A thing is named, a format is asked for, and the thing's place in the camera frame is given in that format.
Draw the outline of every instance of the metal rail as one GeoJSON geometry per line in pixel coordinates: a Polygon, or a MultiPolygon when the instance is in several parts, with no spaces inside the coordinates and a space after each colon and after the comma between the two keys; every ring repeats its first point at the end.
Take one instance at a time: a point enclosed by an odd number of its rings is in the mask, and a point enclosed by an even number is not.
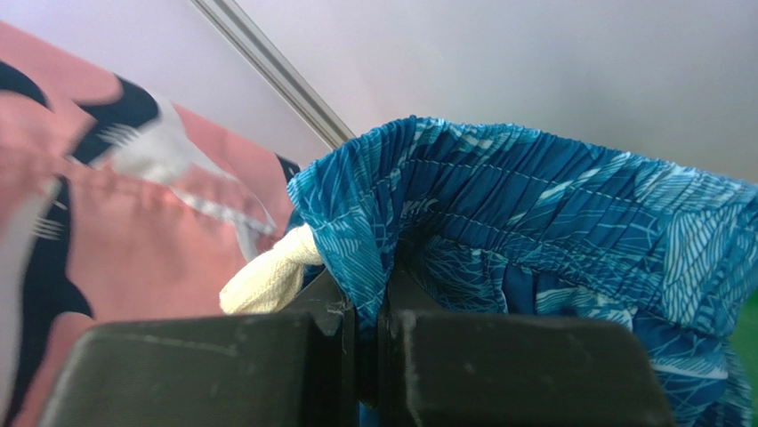
{"type": "Polygon", "coordinates": [[[355,134],[234,0],[192,0],[332,149],[355,134]]]}

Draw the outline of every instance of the clip jaw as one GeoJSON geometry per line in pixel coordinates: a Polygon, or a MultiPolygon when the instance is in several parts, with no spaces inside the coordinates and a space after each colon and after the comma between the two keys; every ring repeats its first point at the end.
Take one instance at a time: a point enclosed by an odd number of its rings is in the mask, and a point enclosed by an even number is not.
{"type": "Polygon", "coordinates": [[[622,326],[444,310],[400,262],[376,342],[327,272],[277,313],[97,326],[39,425],[351,427],[359,398],[382,426],[676,425],[622,326]]]}

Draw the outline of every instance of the white drawstring cord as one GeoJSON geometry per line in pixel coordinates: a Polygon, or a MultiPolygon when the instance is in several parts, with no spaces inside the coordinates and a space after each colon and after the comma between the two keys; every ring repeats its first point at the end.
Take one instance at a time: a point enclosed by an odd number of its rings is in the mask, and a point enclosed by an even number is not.
{"type": "Polygon", "coordinates": [[[219,294],[227,314],[283,309],[302,287],[306,265],[322,265],[308,225],[290,230],[270,251],[242,268],[219,294]]]}

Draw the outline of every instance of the blue patterned fabric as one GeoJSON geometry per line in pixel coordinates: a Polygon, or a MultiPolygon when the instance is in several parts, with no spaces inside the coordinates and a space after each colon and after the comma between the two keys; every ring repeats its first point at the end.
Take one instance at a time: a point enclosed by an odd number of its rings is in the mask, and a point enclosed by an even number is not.
{"type": "Polygon", "coordinates": [[[517,125],[411,117],[289,185],[372,336],[396,256],[451,310],[634,331],[677,420],[749,425],[727,337],[758,285],[758,187],[517,125]]]}

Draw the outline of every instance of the pink fabric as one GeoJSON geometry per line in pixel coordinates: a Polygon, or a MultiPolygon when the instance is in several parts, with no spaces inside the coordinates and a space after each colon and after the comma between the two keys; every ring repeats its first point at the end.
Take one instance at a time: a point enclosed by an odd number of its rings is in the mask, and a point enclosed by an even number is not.
{"type": "Polygon", "coordinates": [[[41,238],[55,240],[60,232],[44,217],[55,206],[70,214],[65,277],[93,312],[62,312],[52,323],[13,424],[24,427],[36,424],[84,330],[220,314],[222,286],[281,237],[293,207],[274,153],[153,93],[159,114],[131,128],[115,122],[102,139],[124,129],[126,136],[83,164],[72,153],[98,119],[79,106],[118,101],[125,96],[120,80],[3,23],[0,61],[32,80],[47,101],[46,108],[0,87],[0,420],[14,393],[9,369],[22,357],[26,263],[41,238]],[[56,198],[60,178],[69,205],[56,198]],[[47,228],[40,231],[40,222],[47,228]]]}

